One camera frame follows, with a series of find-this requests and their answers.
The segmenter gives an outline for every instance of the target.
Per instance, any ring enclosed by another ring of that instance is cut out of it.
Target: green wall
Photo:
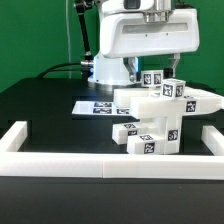
[[[224,95],[224,2],[186,0],[198,9],[200,48],[182,54],[177,78],[200,82]],[[65,0],[1,0],[0,2],[0,92],[25,77],[68,61]],[[78,18],[70,0],[72,60],[83,56]],[[92,52],[98,51],[97,10],[86,13]],[[162,57],[164,64],[167,57]],[[158,57],[141,58],[144,69],[158,69]]]

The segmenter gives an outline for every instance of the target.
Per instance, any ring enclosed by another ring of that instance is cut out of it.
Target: cable
[[[63,63],[63,64],[52,66],[48,68],[47,70],[45,70],[44,72],[41,72],[39,75],[37,75],[37,78],[43,78],[48,72],[55,70],[56,68],[62,68],[62,67],[71,66],[71,65],[81,65],[81,63],[79,61],[76,61],[72,63],[69,62],[69,63]]]
[[[70,33],[70,23],[69,23],[69,0],[66,0],[66,30],[67,30],[67,39],[68,39],[68,61],[72,62],[72,53],[71,53],[71,33]],[[72,78],[72,72],[69,72],[69,78]]]

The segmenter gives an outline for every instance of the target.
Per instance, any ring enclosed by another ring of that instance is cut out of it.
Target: white block
[[[118,108],[129,108],[132,97],[144,97],[149,95],[146,88],[128,88],[114,90],[114,105]]]
[[[0,152],[17,152],[26,138],[27,122],[15,122],[0,140]]]
[[[164,154],[163,137],[156,134],[144,134],[128,137],[127,152],[129,154]]]
[[[161,86],[163,70],[148,70],[141,72],[141,85],[143,87]]]
[[[104,156],[75,153],[0,153],[0,176],[102,178]]]
[[[181,155],[116,155],[105,158],[103,177],[224,180],[224,158]]]
[[[114,124],[112,139],[118,144],[127,144],[128,136],[144,134],[147,126],[140,122]]]
[[[215,156],[224,156],[224,136],[213,126],[204,126],[201,140]]]
[[[178,79],[164,79],[161,86],[161,97],[172,100],[184,97],[185,81]]]

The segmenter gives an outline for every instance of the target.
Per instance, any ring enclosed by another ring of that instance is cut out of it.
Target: black cable
[[[89,71],[89,69],[58,69],[58,70],[51,70],[49,72],[76,72],[76,71]]]
[[[37,78],[43,78],[48,72],[56,69],[56,68],[62,68],[62,67],[66,67],[66,66],[71,66],[71,65],[81,65],[81,63],[79,61],[76,62],[72,62],[72,63],[63,63],[63,64],[58,64],[55,66],[52,66],[50,68],[48,68],[47,70],[45,70],[44,72],[41,72],[39,75],[37,75]]]

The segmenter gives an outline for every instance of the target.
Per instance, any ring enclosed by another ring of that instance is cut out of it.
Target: stack of blocks
[[[142,86],[154,87],[154,79],[158,74],[155,71],[151,73],[148,71],[143,72]],[[173,101],[184,97],[185,81],[166,79],[161,81],[160,86],[161,98]],[[113,140],[117,144],[127,144],[127,152],[130,154],[169,154],[169,149],[166,151],[166,144],[174,142],[177,142],[177,144],[173,144],[174,150],[173,152],[171,150],[171,153],[176,152],[176,146],[178,145],[179,147],[181,127],[169,131],[168,134],[166,134],[167,130],[158,133],[159,124],[152,122],[154,120],[151,119],[149,123],[135,122],[130,124],[116,124],[113,126]]]

